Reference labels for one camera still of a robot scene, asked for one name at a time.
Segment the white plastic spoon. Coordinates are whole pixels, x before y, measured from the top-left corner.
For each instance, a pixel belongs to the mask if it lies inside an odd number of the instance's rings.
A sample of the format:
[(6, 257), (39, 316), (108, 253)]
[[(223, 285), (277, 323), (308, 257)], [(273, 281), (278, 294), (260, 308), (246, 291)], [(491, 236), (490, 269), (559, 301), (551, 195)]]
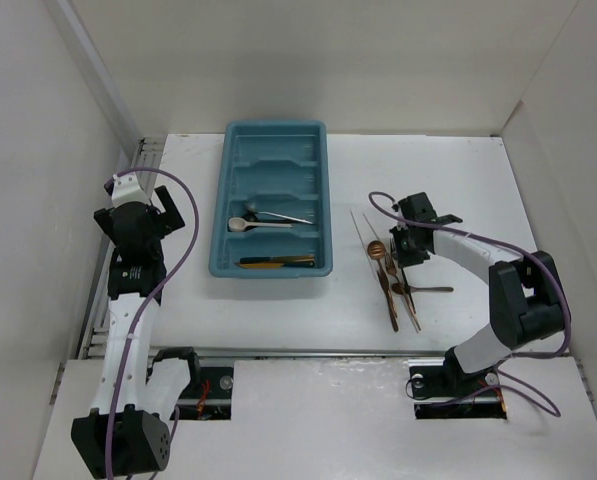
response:
[(252, 228), (292, 228), (292, 224), (248, 221), (242, 217), (231, 217), (227, 222), (228, 229), (231, 232), (245, 232)]

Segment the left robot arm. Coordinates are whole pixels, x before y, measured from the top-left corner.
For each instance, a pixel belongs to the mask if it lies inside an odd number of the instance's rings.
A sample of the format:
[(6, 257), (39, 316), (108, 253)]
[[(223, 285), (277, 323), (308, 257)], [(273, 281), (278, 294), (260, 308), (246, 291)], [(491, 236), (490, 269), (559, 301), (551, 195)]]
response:
[(149, 355), (165, 281), (162, 240), (184, 227), (166, 187), (154, 205), (140, 187), (120, 180), (112, 207), (94, 218), (114, 248), (107, 296), (109, 331), (103, 370), (89, 413), (72, 422), (71, 439), (95, 479), (163, 471), (169, 462), (179, 396), (201, 387), (198, 356), (191, 347)]

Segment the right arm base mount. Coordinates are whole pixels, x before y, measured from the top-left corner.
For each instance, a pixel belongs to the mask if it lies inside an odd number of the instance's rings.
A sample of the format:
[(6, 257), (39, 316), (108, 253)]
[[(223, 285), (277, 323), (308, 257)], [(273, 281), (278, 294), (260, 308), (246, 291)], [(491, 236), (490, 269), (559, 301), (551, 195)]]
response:
[(506, 420), (507, 412), (493, 369), (456, 381), (441, 364), (410, 363), (405, 391), (416, 420)]

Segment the silver spoon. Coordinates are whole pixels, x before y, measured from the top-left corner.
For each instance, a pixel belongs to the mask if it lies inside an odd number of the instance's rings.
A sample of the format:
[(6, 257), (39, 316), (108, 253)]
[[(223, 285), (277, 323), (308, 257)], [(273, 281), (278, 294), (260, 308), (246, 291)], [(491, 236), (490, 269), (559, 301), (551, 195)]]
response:
[(310, 220), (299, 218), (299, 217), (293, 217), (293, 216), (289, 216), (289, 215), (285, 215), (285, 214), (281, 214), (281, 213), (277, 213), (277, 212), (271, 212), (271, 211), (265, 211), (265, 210), (258, 209), (258, 212), (253, 213), (253, 214), (267, 215), (267, 216), (271, 216), (271, 217), (282, 219), (282, 220), (288, 220), (291, 222), (297, 222), (297, 223), (306, 224), (306, 225), (313, 225), (313, 222)]

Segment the gold knife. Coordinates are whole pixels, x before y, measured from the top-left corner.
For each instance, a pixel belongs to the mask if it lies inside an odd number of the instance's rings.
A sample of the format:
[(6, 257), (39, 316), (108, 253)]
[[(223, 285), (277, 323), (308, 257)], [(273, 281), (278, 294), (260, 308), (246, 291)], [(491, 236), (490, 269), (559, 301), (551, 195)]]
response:
[(242, 263), (237, 262), (236, 265), (243, 269), (280, 269), (284, 267), (284, 262), (256, 262), (256, 263)]

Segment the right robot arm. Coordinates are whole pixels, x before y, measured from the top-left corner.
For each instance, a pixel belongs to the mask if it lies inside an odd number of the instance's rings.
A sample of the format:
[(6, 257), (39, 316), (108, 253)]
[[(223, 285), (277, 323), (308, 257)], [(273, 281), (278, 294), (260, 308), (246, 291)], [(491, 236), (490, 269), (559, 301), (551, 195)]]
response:
[(390, 232), (399, 267), (420, 265), (436, 255), (488, 287), (488, 324), (450, 348), (441, 365), (411, 368), (415, 399), (471, 395), (516, 350), (558, 333), (571, 335), (571, 313), (548, 253), (528, 253), (459, 230), (460, 218), (438, 215), (426, 193), (410, 195), (392, 209), (398, 224)]

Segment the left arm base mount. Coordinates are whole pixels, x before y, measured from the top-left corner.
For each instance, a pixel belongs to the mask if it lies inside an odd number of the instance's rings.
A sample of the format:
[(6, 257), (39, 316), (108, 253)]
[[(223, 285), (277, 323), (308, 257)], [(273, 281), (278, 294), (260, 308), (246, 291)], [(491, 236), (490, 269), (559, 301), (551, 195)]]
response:
[(202, 366), (200, 380), (188, 384), (177, 400), (180, 420), (230, 420), (234, 388), (234, 365)]

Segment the dark green handled knife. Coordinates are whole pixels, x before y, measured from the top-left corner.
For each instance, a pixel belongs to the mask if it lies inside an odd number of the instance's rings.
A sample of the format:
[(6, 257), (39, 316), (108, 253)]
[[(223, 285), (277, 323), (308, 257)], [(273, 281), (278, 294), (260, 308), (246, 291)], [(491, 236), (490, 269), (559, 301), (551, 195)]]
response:
[(315, 259), (313, 256), (276, 256), (276, 257), (243, 257), (238, 262), (284, 262), (283, 268), (313, 268)]

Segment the small copper spoon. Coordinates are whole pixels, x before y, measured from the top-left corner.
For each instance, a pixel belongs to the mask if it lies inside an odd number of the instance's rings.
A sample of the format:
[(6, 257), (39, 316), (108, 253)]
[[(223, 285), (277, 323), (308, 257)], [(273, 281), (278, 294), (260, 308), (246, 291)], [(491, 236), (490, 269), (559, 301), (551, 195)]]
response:
[(454, 291), (453, 287), (414, 287), (414, 286), (404, 286), (398, 283), (393, 283), (391, 285), (391, 290), (394, 293), (405, 295), (411, 293), (452, 293)]

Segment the copper fork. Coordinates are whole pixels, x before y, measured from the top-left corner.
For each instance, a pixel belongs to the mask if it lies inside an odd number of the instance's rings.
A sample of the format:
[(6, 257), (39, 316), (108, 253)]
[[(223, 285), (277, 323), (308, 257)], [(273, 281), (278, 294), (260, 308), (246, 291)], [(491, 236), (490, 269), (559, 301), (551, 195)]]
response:
[(421, 326), (420, 326), (419, 320), (417, 318), (417, 314), (415, 311), (415, 307), (414, 307), (411, 295), (405, 291), (405, 285), (400, 280), (400, 277), (398, 276), (398, 269), (396, 267), (396, 264), (393, 260), (393, 257), (389, 253), (387, 253), (385, 255), (385, 264), (386, 264), (387, 273), (395, 279), (395, 283), (391, 286), (391, 289), (394, 293), (397, 293), (402, 296), (405, 306), (407, 308), (408, 314), (409, 314), (412, 324), (414, 326), (414, 329), (417, 333), (419, 333), (421, 331)]

